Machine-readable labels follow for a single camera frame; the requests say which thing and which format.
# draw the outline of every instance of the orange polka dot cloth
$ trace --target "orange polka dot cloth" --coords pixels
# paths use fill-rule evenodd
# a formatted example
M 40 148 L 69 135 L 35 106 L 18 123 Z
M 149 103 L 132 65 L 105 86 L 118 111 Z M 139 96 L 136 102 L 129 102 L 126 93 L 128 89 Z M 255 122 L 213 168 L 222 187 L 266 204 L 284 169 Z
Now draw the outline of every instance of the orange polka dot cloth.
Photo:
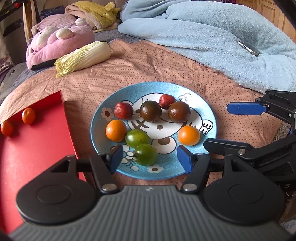
M 254 101 L 262 94 L 239 86 L 221 73 L 148 41 L 110 44 L 111 58 L 61 78 L 56 69 L 40 72 L 16 88 L 0 106 L 0 123 L 24 107 L 61 90 L 65 99 L 72 139 L 80 157 L 94 153 L 90 140 L 90 124 L 95 110 L 118 89 L 146 81 L 164 81 L 184 86 L 199 94 L 212 108 L 219 139 L 247 142 L 254 147 L 271 143 L 281 121 L 268 115 L 230 115 L 230 101 Z M 222 177 L 211 173 L 208 183 Z M 115 173 L 123 185 L 167 185 L 180 188 L 186 175 L 167 180 L 149 181 Z

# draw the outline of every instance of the plate rim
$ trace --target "plate rim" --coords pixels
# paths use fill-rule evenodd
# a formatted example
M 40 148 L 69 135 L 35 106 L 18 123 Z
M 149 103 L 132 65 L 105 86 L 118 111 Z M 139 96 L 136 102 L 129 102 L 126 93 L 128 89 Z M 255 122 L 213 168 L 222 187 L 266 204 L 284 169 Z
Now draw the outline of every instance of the plate rim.
M 136 83 L 136 84 L 133 84 L 133 85 L 141 85 L 141 84 L 147 84 L 147 83 L 166 83 L 166 84 L 171 84 L 171 85 L 176 85 L 176 86 L 178 86 L 178 87 L 183 87 L 183 88 L 185 88 L 185 89 L 188 89 L 187 87 L 184 87 L 184 86 L 181 86 L 181 85 L 178 85 L 178 84 L 174 84 L 174 83 L 170 83 L 170 82 L 165 82 L 165 81 L 147 81 L 147 82 L 140 82 L 140 83 Z M 130 87 L 130 86 L 132 86 L 132 85 L 129 85 L 129 86 L 125 86 L 125 87 L 123 87 L 123 88 L 121 88 L 121 89 L 119 89 L 119 90 L 117 90 L 117 91 L 115 91 L 114 93 L 112 93 L 111 95 L 113 95 L 113 94 L 116 94 L 117 92 L 119 92 L 119 91 L 121 91 L 121 90 L 123 90 L 123 89 L 125 89 L 125 88 L 128 88 L 128 87 Z M 94 112 L 94 114 L 93 114 L 93 117 L 92 117 L 92 119 L 91 119 L 91 125 L 90 125 L 90 138 L 91 138 L 91 143 L 92 143 L 92 146 L 94 147 L 94 149 L 95 149 L 95 151 L 96 151 L 96 153 L 98 154 L 99 153 L 99 151 L 97 150 L 97 148 L 96 148 L 96 146 L 95 146 L 95 144 L 94 144 L 94 141 L 93 141 L 93 136 L 92 136 L 92 126 L 93 126 L 93 122 L 94 122 L 94 117 L 95 117 L 95 115 L 96 115 L 96 113 L 98 112 L 98 110 L 99 110 L 99 108 L 100 108 L 100 106 L 111 96 L 111 95 L 109 95 L 98 107 L 97 107 L 97 109 L 96 109 L 96 111 Z M 202 98 L 202 100 L 209 106 L 209 108 L 210 108 L 210 110 L 211 110 L 211 112 L 212 112 L 212 114 L 213 114 L 213 116 L 214 116 L 214 120 L 215 120 L 215 125 L 216 125 L 216 131 L 215 131 L 215 138 L 217 137 L 217 121 L 216 121 L 216 117 L 215 117 L 215 114 L 214 114 L 214 112 L 213 112 L 213 110 L 212 110 L 212 108 L 210 107 L 210 105 Z M 170 178 L 174 178 L 174 177 L 178 177 L 178 176 L 181 176 L 181 175 L 183 175 L 184 173 L 185 173 L 185 171 L 183 172 L 183 173 L 181 173 L 181 174 L 179 174 L 179 175 L 172 175 L 172 176 L 168 176 L 168 177 L 166 177 L 166 178 L 149 178 L 149 179 L 145 179 L 145 178 L 139 178 L 139 177 L 137 177 L 136 175 L 133 175 L 133 174 L 129 174 L 129 175 L 127 175 L 126 174 L 126 172 L 124 172 L 123 170 L 121 170 L 121 169 L 117 169 L 116 170 L 117 172 L 119 172 L 119 173 L 121 173 L 121 174 L 123 174 L 123 175 L 126 175 L 126 176 L 128 176 L 128 177 L 132 177 L 132 178 L 136 178 L 136 179 L 140 179 L 140 180 L 165 180 L 165 179 L 170 179 Z

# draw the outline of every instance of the green tomato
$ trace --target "green tomato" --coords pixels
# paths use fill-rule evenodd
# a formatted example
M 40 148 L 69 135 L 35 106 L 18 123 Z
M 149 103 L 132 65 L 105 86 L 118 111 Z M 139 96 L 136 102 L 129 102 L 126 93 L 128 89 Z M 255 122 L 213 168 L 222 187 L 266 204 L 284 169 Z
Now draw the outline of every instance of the green tomato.
M 150 137 L 142 130 L 134 129 L 126 134 L 126 143 L 132 148 L 136 148 L 140 144 L 150 143 Z
M 149 144 L 141 144 L 134 150 L 136 163 L 142 166 L 150 166 L 157 160 L 156 149 Z

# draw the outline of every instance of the wooden cabinet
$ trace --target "wooden cabinet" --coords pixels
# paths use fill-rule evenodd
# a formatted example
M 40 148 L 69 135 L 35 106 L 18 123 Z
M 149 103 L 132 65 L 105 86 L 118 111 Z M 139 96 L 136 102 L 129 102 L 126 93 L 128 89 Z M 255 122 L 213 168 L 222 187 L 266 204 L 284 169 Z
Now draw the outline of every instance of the wooden cabinet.
M 296 30 L 273 0 L 237 0 L 237 3 L 256 10 L 296 43 Z

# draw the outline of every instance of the orange tomato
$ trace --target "orange tomato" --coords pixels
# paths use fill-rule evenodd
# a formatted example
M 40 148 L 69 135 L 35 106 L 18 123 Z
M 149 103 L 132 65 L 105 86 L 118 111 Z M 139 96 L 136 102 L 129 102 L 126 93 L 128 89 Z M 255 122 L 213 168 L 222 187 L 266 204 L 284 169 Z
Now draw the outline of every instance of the orange tomato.
M 185 146 L 196 145 L 200 140 L 200 132 L 193 126 L 184 126 L 178 133 L 178 140 Z
M 24 109 L 24 111 L 22 112 L 22 121 L 25 124 L 30 125 L 34 122 L 35 119 L 36 119 L 36 114 L 32 108 Z
M 126 125 L 121 120 L 112 120 L 106 127 L 106 136 L 114 142 L 121 142 L 126 136 Z
M 9 137 L 13 134 L 13 125 L 9 121 L 3 121 L 0 126 L 3 135 Z

